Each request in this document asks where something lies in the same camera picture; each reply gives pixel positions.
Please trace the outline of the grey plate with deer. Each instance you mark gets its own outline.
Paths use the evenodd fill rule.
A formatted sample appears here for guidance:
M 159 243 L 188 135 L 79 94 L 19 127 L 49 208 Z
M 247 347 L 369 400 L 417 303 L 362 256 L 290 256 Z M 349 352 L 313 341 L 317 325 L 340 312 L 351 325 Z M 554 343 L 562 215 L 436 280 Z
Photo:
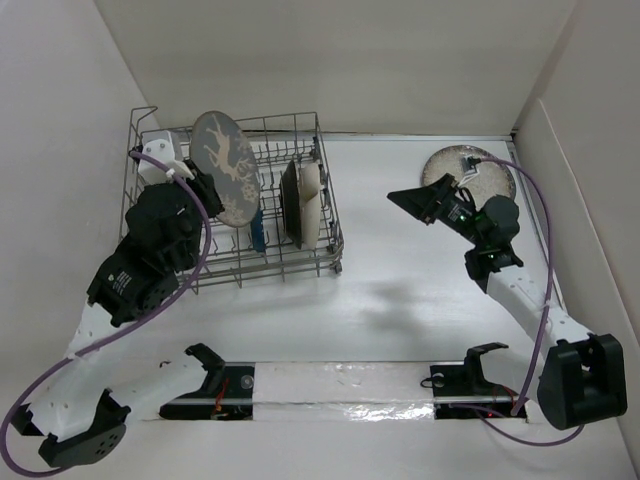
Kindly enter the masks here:
M 260 181 L 257 160 L 248 137 L 227 114 L 208 111 L 195 121 L 189 147 L 191 161 L 211 175 L 223 211 L 216 218 L 241 228 L 259 209 Z

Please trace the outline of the speckled beige round plate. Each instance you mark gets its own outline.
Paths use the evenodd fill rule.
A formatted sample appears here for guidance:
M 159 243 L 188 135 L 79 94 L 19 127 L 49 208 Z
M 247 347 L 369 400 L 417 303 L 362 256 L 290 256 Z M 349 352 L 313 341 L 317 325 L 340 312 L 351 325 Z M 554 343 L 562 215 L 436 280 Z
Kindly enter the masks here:
M 453 145 L 436 151 L 426 162 L 421 178 L 423 186 L 429 185 L 444 174 L 451 174 L 459 183 L 462 177 L 460 160 L 465 155 L 492 158 L 488 151 L 471 145 Z M 476 206 L 480 208 L 487 200 L 495 195 L 502 195 L 515 199 L 516 185 L 509 169 L 493 162 L 481 162 L 478 165 L 479 175 L 466 187 L 474 198 Z

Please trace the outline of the dark blue plate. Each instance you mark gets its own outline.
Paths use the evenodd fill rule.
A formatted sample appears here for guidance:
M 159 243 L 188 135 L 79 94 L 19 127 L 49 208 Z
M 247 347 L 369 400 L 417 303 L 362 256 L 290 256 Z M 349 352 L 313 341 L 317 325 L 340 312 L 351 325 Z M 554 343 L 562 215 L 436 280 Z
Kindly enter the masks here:
M 250 223 L 251 242 L 254 251 L 264 254 L 266 252 L 266 238 L 263 224 L 263 211 L 258 209 Z

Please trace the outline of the cream plate with metallic rim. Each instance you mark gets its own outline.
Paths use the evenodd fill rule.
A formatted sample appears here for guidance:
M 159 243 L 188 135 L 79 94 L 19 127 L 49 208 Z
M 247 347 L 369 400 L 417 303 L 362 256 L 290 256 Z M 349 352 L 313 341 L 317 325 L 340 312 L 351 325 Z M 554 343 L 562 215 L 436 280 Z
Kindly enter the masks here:
M 297 249 L 302 248 L 300 194 L 295 161 L 291 160 L 280 179 L 280 196 L 284 230 Z

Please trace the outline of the cream three-section divided plate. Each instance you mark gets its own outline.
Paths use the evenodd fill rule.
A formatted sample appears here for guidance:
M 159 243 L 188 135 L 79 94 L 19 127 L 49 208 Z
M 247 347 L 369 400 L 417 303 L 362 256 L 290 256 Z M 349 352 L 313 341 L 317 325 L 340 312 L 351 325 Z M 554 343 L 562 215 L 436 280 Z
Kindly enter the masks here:
M 301 210 L 301 229 L 304 245 L 314 250 L 319 241 L 322 212 L 322 183 L 319 165 L 305 166 L 300 173 L 299 195 Z

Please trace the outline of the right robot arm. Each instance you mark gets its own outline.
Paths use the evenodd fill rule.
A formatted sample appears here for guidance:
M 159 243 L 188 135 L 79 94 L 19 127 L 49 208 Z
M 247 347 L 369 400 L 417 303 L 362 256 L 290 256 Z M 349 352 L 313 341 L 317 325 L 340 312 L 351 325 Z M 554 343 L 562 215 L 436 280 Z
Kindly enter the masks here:
M 537 403 L 558 430 L 626 413 L 622 345 L 613 335 L 596 335 L 574 320 L 531 278 L 511 244 L 520 231 L 514 200 L 494 195 L 477 207 L 450 174 L 427 186 L 392 191 L 387 198 L 416 220 L 439 221 L 472 243 L 465 254 L 469 277 L 534 342 L 520 398 Z

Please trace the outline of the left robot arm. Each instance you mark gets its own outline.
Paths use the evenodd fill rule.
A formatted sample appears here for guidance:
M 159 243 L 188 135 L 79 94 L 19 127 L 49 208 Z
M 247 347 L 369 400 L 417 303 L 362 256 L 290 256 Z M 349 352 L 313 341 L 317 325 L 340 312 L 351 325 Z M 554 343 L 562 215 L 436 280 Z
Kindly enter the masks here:
M 146 186 L 126 212 L 128 232 L 91 281 L 63 359 L 26 388 L 1 423 L 3 434 L 14 428 L 43 440 L 38 454 L 46 471 L 19 466 L 8 443 L 1 443 L 7 467 L 24 477 L 95 464 L 122 441 L 133 420 L 157 414 L 184 394 L 208 397 L 225 388 L 224 360 L 202 343 L 146 380 L 109 383 L 130 334 L 164 313 L 196 280 L 212 242 L 209 219 L 223 210 L 213 177 L 193 161 L 133 157 L 157 168 L 160 180 Z

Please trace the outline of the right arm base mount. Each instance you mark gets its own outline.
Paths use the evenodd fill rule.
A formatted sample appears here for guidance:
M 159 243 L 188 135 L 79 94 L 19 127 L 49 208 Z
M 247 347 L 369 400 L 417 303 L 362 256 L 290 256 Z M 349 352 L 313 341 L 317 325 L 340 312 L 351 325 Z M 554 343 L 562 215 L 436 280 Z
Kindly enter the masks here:
M 530 358 L 508 345 L 491 342 L 471 347 L 457 361 L 435 362 L 420 386 L 432 391 L 437 420 L 519 418 L 516 405 Z

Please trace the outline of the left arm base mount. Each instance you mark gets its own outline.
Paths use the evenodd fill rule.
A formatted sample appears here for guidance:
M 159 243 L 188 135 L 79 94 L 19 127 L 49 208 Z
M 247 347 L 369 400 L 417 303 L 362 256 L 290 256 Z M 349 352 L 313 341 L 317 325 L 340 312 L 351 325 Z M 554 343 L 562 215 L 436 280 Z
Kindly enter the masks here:
M 198 343 L 185 353 L 198 359 L 206 376 L 198 390 L 164 405 L 164 420 L 243 421 L 253 419 L 253 391 L 256 364 L 227 363 L 208 346 Z

